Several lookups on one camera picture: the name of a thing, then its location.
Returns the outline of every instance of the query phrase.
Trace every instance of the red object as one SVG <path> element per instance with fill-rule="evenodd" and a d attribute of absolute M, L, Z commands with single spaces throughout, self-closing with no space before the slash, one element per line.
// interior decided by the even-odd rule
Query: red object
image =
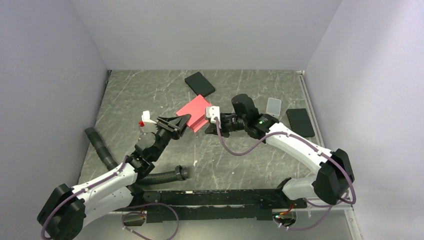
<path fill-rule="evenodd" d="M 212 104 L 206 101 L 202 95 L 198 95 L 178 110 L 176 115 L 182 116 L 190 114 L 191 117 L 188 120 L 187 125 L 191 128 L 191 130 L 193 130 L 193 132 L 197 132 L 201 127 L 203 127 L 203 125 L 208 123 L 208 120 L 205 119 L 205 109 L 210 106 L 212 106 Z"/>

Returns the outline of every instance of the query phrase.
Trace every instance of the marble table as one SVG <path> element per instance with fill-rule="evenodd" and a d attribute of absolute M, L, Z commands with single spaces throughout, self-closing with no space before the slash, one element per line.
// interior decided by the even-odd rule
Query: marble table
<path fill-rule="evenodd" d="M 184 78 L 197 70 L 114 70 L 112 71 L 95 128 L 109 151 L 120 163 L 125 154 L 134 151 L 140 137 L 138 122 L 142 112 L 149 110 L 152 118 L 173 117 L 196 95 Z M 245 93 L 251 97 L 260 113 L 266 112 L 268 98 L 282 101 L 278 117 L 289 125 L 285 112 L 290 108 L 307 108 L 307 97 L 296 71 L 290 70 L 200 70 L 216 88 L 205 99 L 220 106 L 221 112 L 234 112 L 231 98 Z M 260 144 L 245 156 L 226 152 L 216 135 L 206 135 L 206 125 L 194 133 L 187 129 L 180 140 L 172 140 L 152 173 L 171 171 L 175 166 L 193 166 L 191 179 L 152 185 L 147 190 L 227 190 L 275 188 L 287 177 L 302 178 L 311 171 L 285 152 Z M 310 141 L 317 143 L 317 138 Z M 225 143 L 241 152 L 256 140 L 244 131 L 230 134 Z M 94 148 L 89 147 L 79 183 L 87 182 L 106 168 Z"/>

